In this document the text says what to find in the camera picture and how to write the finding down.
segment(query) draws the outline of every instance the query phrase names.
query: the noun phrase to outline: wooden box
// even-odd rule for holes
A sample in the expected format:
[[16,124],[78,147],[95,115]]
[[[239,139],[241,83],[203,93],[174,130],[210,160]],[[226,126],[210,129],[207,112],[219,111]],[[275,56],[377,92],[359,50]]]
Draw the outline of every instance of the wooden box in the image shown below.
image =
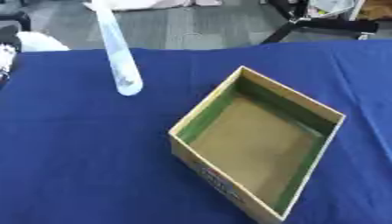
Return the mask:
[[344,118],[242,66],[169,135],[172,153],[250,217],[281,223]]

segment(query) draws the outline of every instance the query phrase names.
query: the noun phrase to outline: white bag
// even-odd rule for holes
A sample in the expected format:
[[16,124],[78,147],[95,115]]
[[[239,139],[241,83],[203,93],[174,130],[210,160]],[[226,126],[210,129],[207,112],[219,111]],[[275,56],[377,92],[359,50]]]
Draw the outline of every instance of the white bag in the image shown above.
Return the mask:
[[20,31],[17,37],[22,42],[22,52],[68,51],[57,39],[35,31]]
[[221,0],[195,0],[195,3],[199,6],[218,6],[222,5]]
[[[134,11],[189,6],[192,0],[102,0],[102,3],[112,11]],[[95,11],[92,3],[83,4]]]
[[329,18],[351,10],[354,0],[311,0],[308,5],[308,15],[311,18]]

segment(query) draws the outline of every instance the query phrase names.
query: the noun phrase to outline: table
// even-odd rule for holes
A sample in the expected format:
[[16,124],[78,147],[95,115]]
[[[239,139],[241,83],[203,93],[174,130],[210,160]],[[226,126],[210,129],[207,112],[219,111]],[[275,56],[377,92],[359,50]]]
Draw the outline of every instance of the table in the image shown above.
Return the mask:
[[0,223],[254,223],[166,133],[240,65],[347,114],[286,223],[391,223],[391,41],[132,52],[132,97],[104,51],[19,56],[0,92]]

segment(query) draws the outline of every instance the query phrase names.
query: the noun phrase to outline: gray carpet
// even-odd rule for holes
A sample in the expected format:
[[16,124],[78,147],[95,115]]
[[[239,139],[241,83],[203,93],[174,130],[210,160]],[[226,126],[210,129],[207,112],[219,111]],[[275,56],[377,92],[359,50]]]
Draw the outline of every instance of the gray carpet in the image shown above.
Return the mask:
[[[81,0],[26,0],[35,31],[54,36],[73,49],[102,48],[95,14]],[[217,49],[255,45],[284,23],[269,5],[258,0],[223,0],[220,7],[117,12],[129,46],[153,49]],[[18,7],[17,0],[0,5],[0,11]],[[374,38],[392,38],[386,25]],[[346,33],[296,31],[284,41],[350,39]]]

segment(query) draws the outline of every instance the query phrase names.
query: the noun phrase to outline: clear plastic bottle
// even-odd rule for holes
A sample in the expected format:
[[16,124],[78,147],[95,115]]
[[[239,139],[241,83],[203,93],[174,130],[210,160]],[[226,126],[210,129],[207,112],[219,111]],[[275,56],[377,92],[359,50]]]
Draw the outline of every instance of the clear plastic bottle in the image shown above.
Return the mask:
[[135,95],[143,88],[137,65],[113,12],[101,0],[93,0],[108,60],[121,95]]

